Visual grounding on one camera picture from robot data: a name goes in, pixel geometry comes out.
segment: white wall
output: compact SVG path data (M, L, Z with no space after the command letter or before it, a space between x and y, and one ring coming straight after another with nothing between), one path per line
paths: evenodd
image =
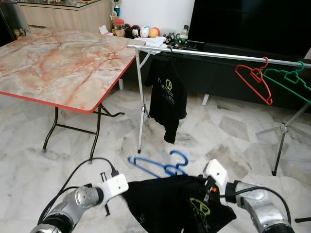
M122 0L120 18L140 27L157 27L161 35L179 33L191 23L194 0Z

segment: white paper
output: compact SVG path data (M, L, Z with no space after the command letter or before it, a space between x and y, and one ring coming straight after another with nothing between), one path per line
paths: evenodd
M106 25L103 25L103 26L99 27L98 29L99 29L99 31L101 32L101 34L103 34L103 35L113 35L113 33L110 33L110 32L107 30Z
M163 43L165 41L165 37L163 37L163 36L157 36L157 37L154 37L154 38L138 37L138 38L135 38L135 40L145 41L146 45L150 46L150 47L167 48L167 45ZM153 54L153 55L155 55L157 53L160 53L160 51L151 51L151 54Z

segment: marble floor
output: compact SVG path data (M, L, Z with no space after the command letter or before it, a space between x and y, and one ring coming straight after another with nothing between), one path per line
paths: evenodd
M135 79L124 80L123 91L116 86L103 102L112 113L126 115L103 117L94 156L108 158L128 181L152 178L127 162L137 152L140 98ZM144 88L149 108L151 89ZM178 149L189 155L185 168L199 175L205 164L217 158L228 170L231 181L242 180L270 187L287 201L292 219L311 216L311 116L304 114L286 135L276 177L271 175L280 132L256 136L255 133L278 126L293 111L210 96L202 106L203 95L189 94L187 117L180 121L175 145L164 141L164 128L145 118L142 155L169 163L179 161L169 151ZM44 139L53 123L54 108L39 103L0 96L0 232L29 232L73 169L89 157L94 136L56 128L42 153ZM95 114L61 110L59 122L95 130ZM102 161L82 166L69 185L101 183L100 173L109 173ZM280 201L272 200L283 208ZM231 205L238 218L221 233L255 233L249 214ZM109 202L111 215L102 206L85 213L74 230L82 232L143 233L120 197ZM311 232L311 222L294 223L296 233Z

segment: marble table top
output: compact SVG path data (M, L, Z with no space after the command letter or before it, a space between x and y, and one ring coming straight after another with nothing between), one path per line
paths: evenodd
M143 41L47 28L0 47L0 94L92 113Z

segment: rack stand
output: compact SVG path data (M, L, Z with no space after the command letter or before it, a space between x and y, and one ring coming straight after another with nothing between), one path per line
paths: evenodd
M143 122L144 122L144 115L146 110L146 105L144 101L144 95L142 91L142 82L141 82L141 67L146 63L148 60L151 51L161 51L161 52L172 52L172 53L179 53L179 54L188 54L188 55L196 55L196 56L204 56L204 57L216 57L216 58L225 58L225 59L234 59L234 60L243 60L243 61L252 61L252 62L263 62L266 63L266 59L258 58L258 57L247 57L247 56L238 56L238 55L230 55L230 54L221 54L221 53L212 53L212 52L198 52L198 51L188 51L188 50L172 50L167 48L156 48L150 46L139 46L139 45L127 45L128 48L135 49L136 55L136 65L137 65L137 73L138 73L138 83L139 83L139 92L140 92L140 101L141 101L141 114L140 114L140 129L139 129L139 139L138 139L138 153L141 152L141 141L142 141L142 131L143 131ZM139 51L146 50L148 51L147 56L144 60L140 63L139 60ZM290 62L290 61L282 61L282 60L274 60L269 59L270 64L279 64L279 65L287 65L287 66L294 66L294 67L301 67L301 63L298 62ZM311 68L311 64L304 64L305 68Z
M311 103L307 102L305 105L303 105L303 107L289 121L281 124L280 127L274 127L274 128L268 129L268 130L264 130L264 131L260 131L260 132L255 133L256 135L260 135L263 133L276 131L278 129L281 129L281 131L283 132L282 137L281 137L281 141L280 141L280 144L278 147L278 151L277 151L277 157L276 157L276 159L274 161L274 165L273 165L274 170L271 172L273 176L276 176L276 171L277 171L278 163L280 161L285 135L288 133L290 126L295 122L296 119L298 119L310 107L310 105L311 105Z

